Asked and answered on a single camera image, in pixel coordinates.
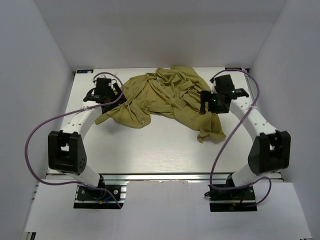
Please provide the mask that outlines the olive green jacket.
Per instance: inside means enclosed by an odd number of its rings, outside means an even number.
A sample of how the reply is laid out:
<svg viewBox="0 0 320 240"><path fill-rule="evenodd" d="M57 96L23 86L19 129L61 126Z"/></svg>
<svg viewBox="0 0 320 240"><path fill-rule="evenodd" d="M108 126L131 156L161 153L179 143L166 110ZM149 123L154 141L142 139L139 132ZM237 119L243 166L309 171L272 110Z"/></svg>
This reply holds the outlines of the olive green jacket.
<svg viewBox="0 0 320 240"><path fill-rule="evenodd" d="M197 140L207 137L222 141L226 135L216 113L200 113L201 91L210 87L192 67L157 68L155 72L131 77L124 83L126 101L95 120L99 125L112 118L116 123L141 129L151 123L152 115L174 119L197 131Z"/></svg>

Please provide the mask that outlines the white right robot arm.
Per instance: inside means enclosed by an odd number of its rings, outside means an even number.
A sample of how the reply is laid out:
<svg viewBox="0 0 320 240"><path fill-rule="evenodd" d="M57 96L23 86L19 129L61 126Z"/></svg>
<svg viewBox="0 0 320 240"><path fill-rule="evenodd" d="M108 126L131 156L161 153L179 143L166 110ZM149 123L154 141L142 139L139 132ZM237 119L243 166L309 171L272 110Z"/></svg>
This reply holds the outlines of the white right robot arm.
<svg viewBox="0 0 320 240"><path fill-rule="evenodd" d="M243 195L244 188L289 166L291 135L271 125L256 108L256 101L249 101L247 91L235 88L229 74L214 75L210 82L215 84L212 89L200 93L200 114L231 112L239 119L235 128L243 126L252 140L247 164L232 173L224 187L212 186L236 200Z"/></svg>

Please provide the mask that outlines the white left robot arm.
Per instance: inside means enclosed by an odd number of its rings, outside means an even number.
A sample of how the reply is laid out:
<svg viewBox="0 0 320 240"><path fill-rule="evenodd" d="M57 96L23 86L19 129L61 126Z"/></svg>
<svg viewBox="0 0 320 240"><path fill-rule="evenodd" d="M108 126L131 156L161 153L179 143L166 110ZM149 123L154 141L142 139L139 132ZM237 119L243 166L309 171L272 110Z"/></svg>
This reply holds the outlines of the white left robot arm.
<svg viewBox="0 0 320 240"><path fill-rule="evenodd" d="M73 118L61 130L51 131L48 135L49 168L88 185L88 193L96 200L105 196L106 187L101 175L87 165L83 140L98 117L125 101L117 82L98 77Z"/></svg>

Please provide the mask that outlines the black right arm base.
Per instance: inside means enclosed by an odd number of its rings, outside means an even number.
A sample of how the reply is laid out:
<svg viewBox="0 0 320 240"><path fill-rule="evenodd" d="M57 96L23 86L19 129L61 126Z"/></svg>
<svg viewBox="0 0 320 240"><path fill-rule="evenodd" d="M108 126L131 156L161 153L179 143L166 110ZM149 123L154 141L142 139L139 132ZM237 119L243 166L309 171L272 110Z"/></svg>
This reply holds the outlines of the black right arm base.
<svg viewBox="0 0 320 240"><path fill-rule="evenodd" d="M256 196L252 186L235 190L216 190L207 185L208 190L203 194L209 200L210 212L257 212Z"/></svg>

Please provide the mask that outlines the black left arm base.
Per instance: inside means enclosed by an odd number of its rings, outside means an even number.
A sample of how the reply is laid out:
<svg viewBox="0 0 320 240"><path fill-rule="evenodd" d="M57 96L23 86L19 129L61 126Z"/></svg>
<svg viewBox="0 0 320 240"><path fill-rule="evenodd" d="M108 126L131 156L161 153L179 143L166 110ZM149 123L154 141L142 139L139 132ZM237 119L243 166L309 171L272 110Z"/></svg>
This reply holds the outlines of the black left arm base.
<svg viewBox="0 0 320 240"><path fill-rule="evenodd" d="M96 190L84 185L78 185L73 208L87 210L119 210L126 198L127 183L118 181L100 181L98 187L107 189Z"/></svg>

